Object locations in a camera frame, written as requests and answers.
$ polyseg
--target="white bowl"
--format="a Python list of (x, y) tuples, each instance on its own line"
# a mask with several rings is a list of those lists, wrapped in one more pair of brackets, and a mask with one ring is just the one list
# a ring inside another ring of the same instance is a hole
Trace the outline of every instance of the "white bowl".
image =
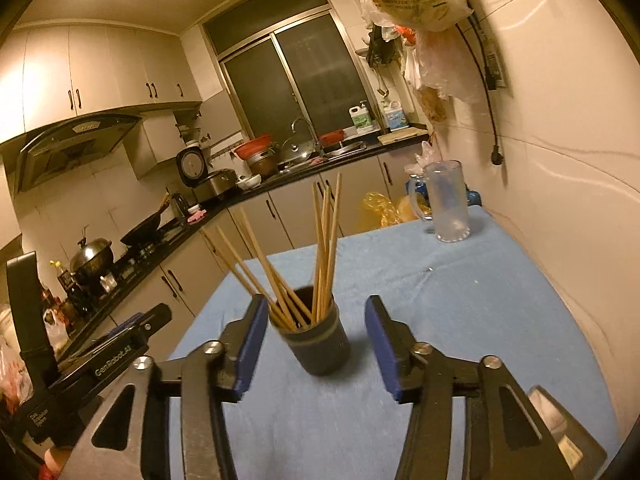
[(242, 178), (238, 180), (238, 187), (242, 189), (242, 191), (247, 191), (249, 189), (253, 189), (254, 187), (260, 186), (262, 182), (262, 177), (257, 174), (254, 176), (250, 176), (249, 178)]

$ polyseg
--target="red plastic bowl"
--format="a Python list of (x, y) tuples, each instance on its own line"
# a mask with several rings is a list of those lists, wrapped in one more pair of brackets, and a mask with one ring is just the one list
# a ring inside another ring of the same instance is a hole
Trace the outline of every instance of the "red plastic bowl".
[(247, 160), (256, 153), (264, 152), (273, 140), (273, 136), (263, 135), (254, 140), (248, 140), (244, 144), (240, 144), (234, 151), (242, 160)]
[(323, 148), (331, 146), (332, 144), (337, 144), (342, 140), (344, 140), (344, 130), (335, 130), (330, 134), (324, 134), (323, 136), (320, 136), (320, 143), (322, 144)]

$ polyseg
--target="mug handle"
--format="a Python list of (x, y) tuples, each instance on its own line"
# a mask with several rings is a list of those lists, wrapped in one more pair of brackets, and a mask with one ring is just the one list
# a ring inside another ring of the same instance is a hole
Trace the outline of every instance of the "mug handle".
[(418, 206), (418, 199), (415, 190), (415, 186), (417, 184), (424, 184), (424, 179), (417, 175), (411, 175), (409, 177), (409, 202), (411, 203), (411, 208), (421, 220), (424, 220), (425, 222), (433, 221), (431, 216), (425, 215), (425, 213), (422, 212), (422, 209), (420, 209), (420, 206)]

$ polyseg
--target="black frying pan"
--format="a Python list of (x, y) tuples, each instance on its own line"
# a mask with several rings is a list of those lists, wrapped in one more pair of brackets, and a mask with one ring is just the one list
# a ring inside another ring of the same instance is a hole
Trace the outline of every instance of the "black frying pan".
[(120, 241), (129, 247), (153, 241), (160, 227), (160, 215), (169, 207), (170, 203), (171, 196), (167, 193), (164, 196), (164, 200), (162, 200), (160, 209), (136, 225), (131, 231), (125, 234)]

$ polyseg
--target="range hood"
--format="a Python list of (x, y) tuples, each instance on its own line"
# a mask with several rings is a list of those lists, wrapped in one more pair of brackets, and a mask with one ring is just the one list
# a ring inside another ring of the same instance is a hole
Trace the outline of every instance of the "range hood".
[(103, 158), (141, 120), (135, 115), (99, 114), (64, 121), (36, 134), (18, 154), (15, 192)]

